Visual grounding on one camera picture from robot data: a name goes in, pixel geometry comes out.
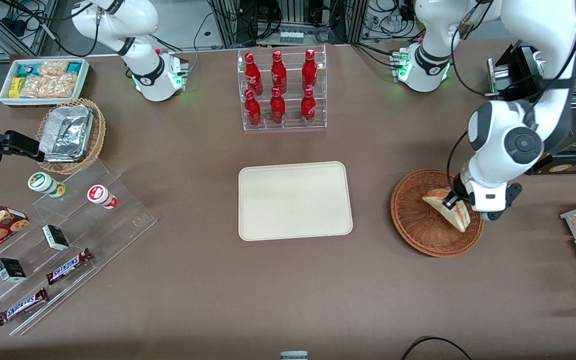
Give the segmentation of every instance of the coca-cola bottle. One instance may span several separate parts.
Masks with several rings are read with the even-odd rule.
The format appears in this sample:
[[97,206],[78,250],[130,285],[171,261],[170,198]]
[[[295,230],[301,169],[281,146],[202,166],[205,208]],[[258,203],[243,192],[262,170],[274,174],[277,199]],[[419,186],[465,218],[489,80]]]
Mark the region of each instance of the coca-cola bottle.
[[246,116],[250,126],[253,128],[258,128],[261,126],[261,108],[259,103],[255,98],[255,94],[251,89],[246,89],[244,92],[246,96],[246,102],[244,102],[244,107],[246,109]]
[[311,126],[315,122],[315,107],[317,102],[313,98],[313,88],[303,91],[301,100],[301,123],[304,126]]
[[317,84],[317,64],[315,63],[315,50],[309,48],[306,50],[306,61],[301,68],[301,87],[306,91],[308,88],[314,88]]
[[270,109],[272,109],[272,121],[277,125],[283,125],[284,121],[286,121],[286,101],[284,101],[278,86],[272,88]]
[[282,94],[288,91],[288,78],[286,75],[286,65],[282,60],[282,52],[279,50],[272,52],[272,86],[278,87]]
[[264,86],[261,84],[261,71],[259,71],[259,66],[255,63],[255,57],[251,52],[248,52],[244,59],[246,59],[246,82],[248,87],[254,91],[254,95],[261,96],[264,93]]

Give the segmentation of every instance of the yellow package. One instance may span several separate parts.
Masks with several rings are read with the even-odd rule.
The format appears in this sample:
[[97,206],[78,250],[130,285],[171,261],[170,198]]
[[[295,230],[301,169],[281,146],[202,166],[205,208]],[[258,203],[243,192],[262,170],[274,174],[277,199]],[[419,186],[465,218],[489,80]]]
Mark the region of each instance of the yellow package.
[[8,90],[8,97],[10,99],[18,99],[21,88],[24,87],[26,82],[25,77],[14,77],[10,82],[10,89]]

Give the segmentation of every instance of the brown table surface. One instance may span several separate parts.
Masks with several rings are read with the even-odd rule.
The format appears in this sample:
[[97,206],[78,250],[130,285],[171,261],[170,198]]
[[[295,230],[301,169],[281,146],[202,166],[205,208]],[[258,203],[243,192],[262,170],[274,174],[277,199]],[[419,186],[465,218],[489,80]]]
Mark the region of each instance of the brown table surface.
[[[461,43],[464,80],[485,89],[485,60],[509,43]],[[391,193],[407,173],[445,167],[483,99],[453,73],[416,93],[350,46],[327,46],[327,59],[325,132],[250,134],[236,51],[202,52],[187,91],[161,103],[135,91],[119,57],[90,57],[84,95],[107,121],[101,158],[160,220],[28,333],[0,328],[0,359],[262,360],[300,349],[398,359],[424,335],[475,359],[576,358],[576,248],[558,216],[576,208],[576,175],[523,176],[524,192],[471,251],[423,255],[395,230]],[[0,132],[34,135],[45,113],[2,105]],[[454,169],[472,154],[462,144]],[[349,235],[239,238],[242,168],[327,161],[347,169]],[[0,205],[29,207],[37,170],[4,157]]]

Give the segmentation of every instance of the round wicker basket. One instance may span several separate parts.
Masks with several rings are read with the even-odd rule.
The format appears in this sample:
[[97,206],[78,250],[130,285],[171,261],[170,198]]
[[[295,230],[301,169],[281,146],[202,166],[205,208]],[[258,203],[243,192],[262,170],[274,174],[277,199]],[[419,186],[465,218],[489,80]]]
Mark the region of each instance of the round wicker basket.
[[399,234],[413,248],[437,258],[466,253],[477,244],[484,226],[482,217],[469,203],[470,225],[466,232],[460,232],[423,201],[422,196],[430,190],[447,186],[445,171],[423,169],[402,178],[390,199],[390,214]]
[[[86,105],[94,111],[93,127],[90,130],[87,155],[80,162],[39,162],[39,166],[45,171],[71,175],[75,173],[75,171],[92,164],[101,153],[101,148],[104,146],[104,136],[106,136],[106,120],[104,119],[104,114],[101,113],[99,107],[94,102],[87,100],[86,98],[78,98],[77,100],[64,102],[57,105],[57,107],[74,107],[75,105]],[[48,120],[50,111],[48,111],[46,116],[43,117],[43,121],[41,121],[41,125],[39,125],[39,131],[37,131],[37,135],[35,136],[37,141],[39,141],[44,134],[44,126],[46,126],[46,120]]]

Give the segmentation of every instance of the white tray of snacks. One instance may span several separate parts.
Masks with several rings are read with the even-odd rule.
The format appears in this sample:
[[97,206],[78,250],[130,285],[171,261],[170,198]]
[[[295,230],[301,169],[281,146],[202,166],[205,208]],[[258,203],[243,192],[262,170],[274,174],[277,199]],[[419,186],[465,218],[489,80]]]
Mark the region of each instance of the white tray of snacks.
[[1,88],[0,102],[11,107],[36,107],[77,100],[89,67],[89,62],[78,57],[14,60]]

